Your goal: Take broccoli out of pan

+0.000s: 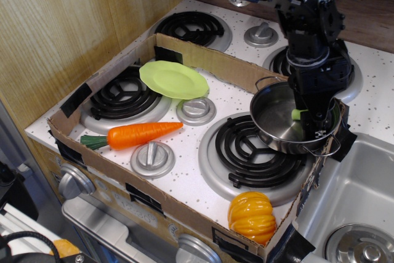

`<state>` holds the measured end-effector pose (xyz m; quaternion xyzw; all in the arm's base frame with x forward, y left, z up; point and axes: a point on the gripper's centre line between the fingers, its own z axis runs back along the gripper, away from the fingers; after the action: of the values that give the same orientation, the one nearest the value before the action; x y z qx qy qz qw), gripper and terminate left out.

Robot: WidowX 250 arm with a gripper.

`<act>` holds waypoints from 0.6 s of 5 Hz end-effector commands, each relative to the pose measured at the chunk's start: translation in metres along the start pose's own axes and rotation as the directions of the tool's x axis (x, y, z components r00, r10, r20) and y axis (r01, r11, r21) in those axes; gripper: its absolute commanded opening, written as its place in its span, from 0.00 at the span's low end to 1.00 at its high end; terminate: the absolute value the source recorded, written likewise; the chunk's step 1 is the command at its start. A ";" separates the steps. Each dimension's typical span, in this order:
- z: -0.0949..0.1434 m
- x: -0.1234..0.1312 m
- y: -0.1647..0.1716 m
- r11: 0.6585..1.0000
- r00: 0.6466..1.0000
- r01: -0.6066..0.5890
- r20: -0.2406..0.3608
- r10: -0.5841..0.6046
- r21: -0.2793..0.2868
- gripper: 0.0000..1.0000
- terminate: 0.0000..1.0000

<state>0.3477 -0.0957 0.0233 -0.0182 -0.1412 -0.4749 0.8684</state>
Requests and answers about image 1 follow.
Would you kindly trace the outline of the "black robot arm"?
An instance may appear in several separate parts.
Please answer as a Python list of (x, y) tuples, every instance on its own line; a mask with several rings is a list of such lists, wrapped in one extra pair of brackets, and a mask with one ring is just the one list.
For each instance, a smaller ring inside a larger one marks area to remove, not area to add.
[(236, 6), (250, 2), (274, 8), (288, 41), (288, 79), (295, 105), (301, 110), (301, 125), (308, 140), (329, 134), (329, 111), (334, 96), (345, 90), (353, 76), (353, 65), (339, 33), (344, 18), (335, 0), (229, 0)]

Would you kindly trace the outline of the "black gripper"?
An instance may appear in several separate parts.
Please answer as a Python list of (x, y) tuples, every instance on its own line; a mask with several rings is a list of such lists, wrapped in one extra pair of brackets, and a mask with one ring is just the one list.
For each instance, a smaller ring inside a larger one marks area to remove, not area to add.
[[(295, 67), (288, 83), (294, 91), (296, 107), (301, 111), (303, 140), (311, 141), (331, 134), (336, 125), (328, 115), (334, 96), (348, 88), (354, 77), (345, 42), (336, 40), (329, 46), (327, 59), (317, 67)], [(315, 121), (325, 121), (323, 128)]]

